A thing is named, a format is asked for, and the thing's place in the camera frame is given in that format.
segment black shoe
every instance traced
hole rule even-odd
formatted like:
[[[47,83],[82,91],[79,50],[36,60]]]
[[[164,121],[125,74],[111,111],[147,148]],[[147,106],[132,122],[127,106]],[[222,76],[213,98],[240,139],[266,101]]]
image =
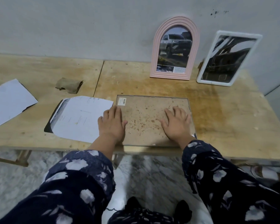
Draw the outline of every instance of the black shoe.
[[[127,204],[124,209],[128,212],[131,212],[135,208],[142,208],[136,197],[132,196],[130,199],[127,200]]]
[[[192,218],[192,211],[190,210],[187,202],[181,200],[177,204],[173,218],[174,222],[178,224],[185,224],[187,222],[190,222]]]

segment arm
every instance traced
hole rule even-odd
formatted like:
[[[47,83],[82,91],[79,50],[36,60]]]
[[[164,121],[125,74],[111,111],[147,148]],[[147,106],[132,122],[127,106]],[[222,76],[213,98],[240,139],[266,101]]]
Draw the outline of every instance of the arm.
[[[115,190],[111,163],[123,135],[116,106],[98,119],[99,137],[89,150],[71,151],[49,169],[41,186],[20,201],[1,223],[101,223]]]
[[[207,207],[213,222],[231,220],[280,223],[280,194],[263,186],[222,157],[204,141],[191,137],[189,118],[183,109],[165,110],[169,124],[161,120],[165,133],[183,149],[182,167],[193,190]]]

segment finger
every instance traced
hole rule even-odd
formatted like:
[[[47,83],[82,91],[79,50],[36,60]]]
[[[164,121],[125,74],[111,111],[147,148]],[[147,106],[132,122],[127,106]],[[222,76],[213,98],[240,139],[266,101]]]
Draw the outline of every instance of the finger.
[[[164,119],[159,119],[162,128],[164,129],[164,131],[168,128],[168,124],[166,123],[166,121]]]
[[[104,111],[103,120],[107,120],[109,118],[109,110]]]
[[[178,106],[174,106],[174,107],[173,107],[173,110],[174,110],[174,115],[175,115],[175,117],[181,118],[180,108],[179,108]]]
[[[102,123],[103,123],[103,117],[100,116],[100,117],[98,118],[98,126],[100,126]]]
[[[115,111],[115,118],[120,119],[121,116],[121,108],[117,107]]]
[[[122,121],[121,124],[122,124],[123,130],[125,130],[125,126],[127,125],[127,120]]]
[[[191,122],[192,122],[192,115],[191,114],[187,114],[186,123],[190,124]]]
[[[165,113],[168,118],[168,121],[170,122],[170,119],[172,119],[174,117],[173,113],[171,111],[169,111],[168,108],[165,108]]]
[[[117,108],[116,105],[114,105],[110,108],[110,110],[109,110],[109,118],[110,119],[114,119],[116,108]]]
[[[182,119],[186,119],[187,118],[187,113],[184,109],[180,108],[180,113],[181,113],[181,117]]]

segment person's left hand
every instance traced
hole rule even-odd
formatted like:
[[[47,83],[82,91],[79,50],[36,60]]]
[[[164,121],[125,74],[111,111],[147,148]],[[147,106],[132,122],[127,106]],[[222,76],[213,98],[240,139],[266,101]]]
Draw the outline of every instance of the person's left hand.
[[[111,137],[116,143],[123,139],[127,120],[121,120],[121,109],[112,106],[104,111],[104,116],[98,118],[98,130],[100,136]]]

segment table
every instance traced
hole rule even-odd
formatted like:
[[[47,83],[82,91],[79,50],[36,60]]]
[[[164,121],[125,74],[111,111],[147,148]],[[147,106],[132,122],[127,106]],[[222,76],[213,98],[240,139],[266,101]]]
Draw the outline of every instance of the table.
[[[143,62],[0,55],[0,84],[17,78],[39,101],[0,126],[0,148],[21,150],[17,161],[0,161],[27,166],[31,150],[87,149],[90,143],[44,132],[52,112],[63,98],[116,101],[118,94],[188,98],[198,139],[224,157],[280,160],[280,122],[247,72],[231,87],[197,83],[197,68],[190,81],[150,78],[149,72],[150,63]],[[84,80],[78,94],[56,89],[61,77]],[[117,146],[115,153],[176,156],[181,150]]]
[[[63,139],[44,128],[57,104],[74,96],[92,97],[103,66],[103,60],[0,55],[0,85],[18,79],[38,100],[36,105],[0,126],[0,148],[21,150],[16,161],[1,162],[27,166],[31,150],[86,149],[89,143]],[[55,88],[65,77],[84,80],[78,94]]]
[[[188,98],[197,138],[229,159],[280,160],[280,121],[248,72],[231,87],[149,78],[150,63],[105,61],[94,96],[116,101],[118,94]],[[117,147],[117,152],[181,154],[180,149]]]

